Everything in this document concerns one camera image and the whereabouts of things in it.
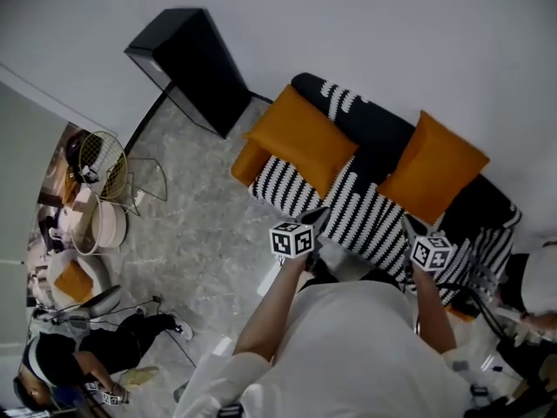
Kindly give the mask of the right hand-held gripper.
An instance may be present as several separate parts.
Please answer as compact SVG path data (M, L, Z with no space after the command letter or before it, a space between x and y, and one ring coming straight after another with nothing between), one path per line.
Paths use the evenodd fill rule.
M431 226L409 213L403 215L402 226L407 238L414 239L410 247L410 264L430 273L446 270L453 254L453 246L447 238L427 236Z

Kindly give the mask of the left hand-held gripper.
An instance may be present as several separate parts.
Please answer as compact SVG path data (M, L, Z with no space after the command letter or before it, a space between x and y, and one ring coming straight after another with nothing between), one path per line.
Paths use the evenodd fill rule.
M330 221L331 209L321 206L302 212L296 222L280 222L269 230L271 252L280 265L306 256L305 270L311 271L322 247L319 238Z

